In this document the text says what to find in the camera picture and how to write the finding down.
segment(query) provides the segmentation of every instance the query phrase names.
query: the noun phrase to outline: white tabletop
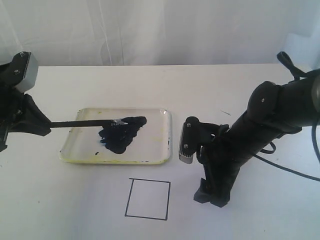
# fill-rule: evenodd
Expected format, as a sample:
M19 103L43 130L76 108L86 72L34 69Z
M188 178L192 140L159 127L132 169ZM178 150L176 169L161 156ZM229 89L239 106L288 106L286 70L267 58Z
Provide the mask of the white tabletop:
M40 67L29 94L52 121L73 120L85 107L165 108L172 114L172 154L153 166L72 164L58 158L69 129L46 137L10 133L0 153L0 238L317 239L318 182L253 158L219 208L193 201L203 167L178 158L188 116L231 125L258 84L291 79L279 64ZM266 157L319 176L310 131L276 140L276 153ZM129 178L171 182L167 220L125 216Z

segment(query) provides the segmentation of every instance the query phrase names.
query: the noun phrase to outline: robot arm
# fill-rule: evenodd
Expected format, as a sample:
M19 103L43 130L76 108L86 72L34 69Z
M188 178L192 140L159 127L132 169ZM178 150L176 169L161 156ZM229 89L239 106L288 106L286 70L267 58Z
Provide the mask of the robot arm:
M295 80L276 85L265 81L252 93L247 110L232 127L201 123L188 117L182 128L180 160L190 164L193 154L203 164L205 178L194 200L223 207L240 167L258 152L273 153L272 143L286 134L296 134L302 127L318 124L320 117L320 71L308 73L296 68L288 55L278 59L291 71ZM271 144L273 151L263 148Z

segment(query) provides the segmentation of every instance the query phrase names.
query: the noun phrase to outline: plastic tray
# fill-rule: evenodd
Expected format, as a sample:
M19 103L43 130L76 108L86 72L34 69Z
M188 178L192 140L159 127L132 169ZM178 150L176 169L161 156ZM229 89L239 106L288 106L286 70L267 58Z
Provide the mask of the plastic tray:
M123 154L116 154L100 143L102 127L74 127L69 131L60 158L79 164L162 164L171 155L171 114L164 109L84 108L76 120L123 119L144 116L147 123Z

